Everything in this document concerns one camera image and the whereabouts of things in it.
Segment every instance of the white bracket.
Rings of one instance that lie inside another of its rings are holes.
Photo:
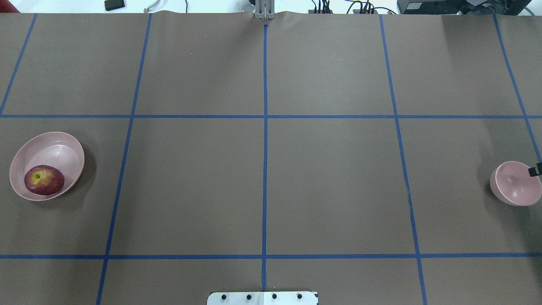
[[[318,305],[318,293],[311,291],[277,291],[246,293],[212,293],[207,305]]]
[[[275,0],[256,0],[256,19],[275,19]]]

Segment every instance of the red apple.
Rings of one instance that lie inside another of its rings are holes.
[[[24,176],[24,186],[34,194],[51,195],[64,186],[64,175],[52,166],[38,165]]]

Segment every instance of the pink plate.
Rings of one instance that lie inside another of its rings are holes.
[[[513,206],[530,206],[540,200],[542,183],[538,177],[529,176],[529,166],[505,162],[491,174],[489,184],[493,194],[502,202]]]
[[[49,165],[64,175],[64,186],[52,195],[37,195],[24,186],[25,174],[34,166]],[[28,141],[17,152],[9,169],[11,187],[22,198],[43,201],[58,197],[69,190],[79,179],[85,165],[81,143],[65,132],[53,131]]]

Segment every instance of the pink cup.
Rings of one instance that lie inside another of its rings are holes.
[[[529,176],[529,166],[507,161],[491,174],[491,191],[502,202],[513,206],[530,206],[542,196],[542,182],[538,177]]]

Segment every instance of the red object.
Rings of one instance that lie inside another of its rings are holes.
[[[0,0],[0,12],[20,12],[8,0]]]

